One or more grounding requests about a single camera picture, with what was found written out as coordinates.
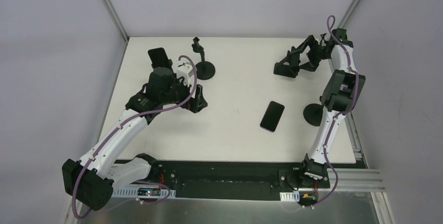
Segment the black round-base phone stand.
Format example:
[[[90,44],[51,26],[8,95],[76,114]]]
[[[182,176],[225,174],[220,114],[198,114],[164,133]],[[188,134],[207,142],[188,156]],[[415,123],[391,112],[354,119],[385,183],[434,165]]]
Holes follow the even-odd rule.
[[[197,68],[197,78],[200,80],[209,80],[215,76],[216,69],[211,62],[206,61],[204,48],[200,45],[199,41],[200,39],[195,37],[191,45],[193,52],[199,53],[201,57],[201,61],[195,65]]]

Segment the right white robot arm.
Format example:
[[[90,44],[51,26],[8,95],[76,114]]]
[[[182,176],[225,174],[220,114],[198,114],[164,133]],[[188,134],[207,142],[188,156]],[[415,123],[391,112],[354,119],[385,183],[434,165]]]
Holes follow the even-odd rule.
[[[312,123],[315,114],[321,116],[319,130],[313,145],[296,172],[296,182],[302,187],[319,185],[328,179],[329,156],[334,138],[346,115],[355,107],[366,77],[358,74],[352,58],[353,43],[342,28],[330,31],[327,40],[317,41],[309,36],[291,52],[299,56],[306,48],[309,62],[302,69],[314,71],[320,60],[331,59],[335,70],[318,104],[310,104],[304,117]]]

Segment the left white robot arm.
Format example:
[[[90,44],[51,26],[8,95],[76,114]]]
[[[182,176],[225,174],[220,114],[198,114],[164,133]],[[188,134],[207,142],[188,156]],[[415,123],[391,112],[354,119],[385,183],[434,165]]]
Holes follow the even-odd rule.
[[[130,162],[113,167],[127,145],[162,112],[184,108],[197,113],[207,106],[202,99],[202,86],[197,84],[197,68],[181,64],[171,68],[156,67],[148,82],[130,97],[121,116],[106,136],[77,160],[67,159],[62,165],[64,187],[72,197],[72,211],[81,202],[90,210],[102,209],[112,194],[138,180],[154,184],[159,170],[155,159],[136,155]]]

